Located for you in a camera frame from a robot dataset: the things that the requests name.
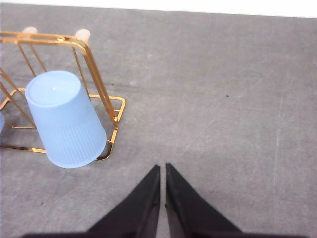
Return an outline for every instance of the upside-down cup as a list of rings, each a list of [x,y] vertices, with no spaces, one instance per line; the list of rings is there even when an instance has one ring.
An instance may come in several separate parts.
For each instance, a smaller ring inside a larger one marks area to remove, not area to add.
[[[94,161],[106,146],[106,131],[78,77],[66,71],[43,73],[25,96],[49,160],[62,168]]]

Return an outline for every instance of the gray surface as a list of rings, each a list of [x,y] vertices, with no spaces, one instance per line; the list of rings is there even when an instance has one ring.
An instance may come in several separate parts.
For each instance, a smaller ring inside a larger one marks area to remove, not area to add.
[[[165,162],[243,231],[317,237],[317,19],[1,5],[2,30],[29,25],[89,29],[106,87],[127,107],[106,162],[66,170],[2,150],[3,238],[85,231]],[[32,75],[16,48],[1,50],[25,85]],[[38,142],[13,135],[2,138]],[[164,201],[158,238],[169,237]]]

